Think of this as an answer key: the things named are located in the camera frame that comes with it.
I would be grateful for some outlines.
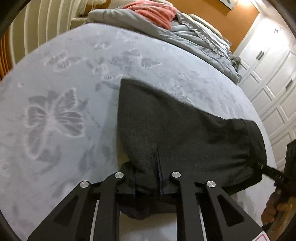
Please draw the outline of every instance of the coral blanket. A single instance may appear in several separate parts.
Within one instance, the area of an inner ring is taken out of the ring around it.
[[[130,9],[150,20],[159,27],[170,30],[171,21],[176,16],[177,9],[165,3],[148,0],[135,1],[127,4],[124,9]]]

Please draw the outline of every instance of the folded black garment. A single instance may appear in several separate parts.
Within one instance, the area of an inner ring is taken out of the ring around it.
[[[118,133],[143,193],[157,191],[157,155],[169,172],[213,180],[229,195],[261,181],[252,162],[267,164],[255,122],[225,120],[139,80],[121,80]]]

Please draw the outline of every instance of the white sticker with red border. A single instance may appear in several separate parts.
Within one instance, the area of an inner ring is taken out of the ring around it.
[[[265,232],[260,233],[253,241],[270,241]]]

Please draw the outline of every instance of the bed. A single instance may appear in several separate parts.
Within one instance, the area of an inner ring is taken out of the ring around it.
[[[0,209],[26,240],[81,181],[104,180],[127,157],[117,137],[120,80],[141,79],[222,118],[266,131],[240,87],[194,54],[150,36],[89,23],[45,43],[0,84]],[[260,224],[273,182],[266,177],[234,199]],[[121,240],[176,240],[176,216],[120,218]]]

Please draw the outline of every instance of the striped curtain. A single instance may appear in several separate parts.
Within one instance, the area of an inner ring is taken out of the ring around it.
[[[5,75],[11,70],[12,63],[9,52],[9,29],[0,40],[0,79],[2,80]]]

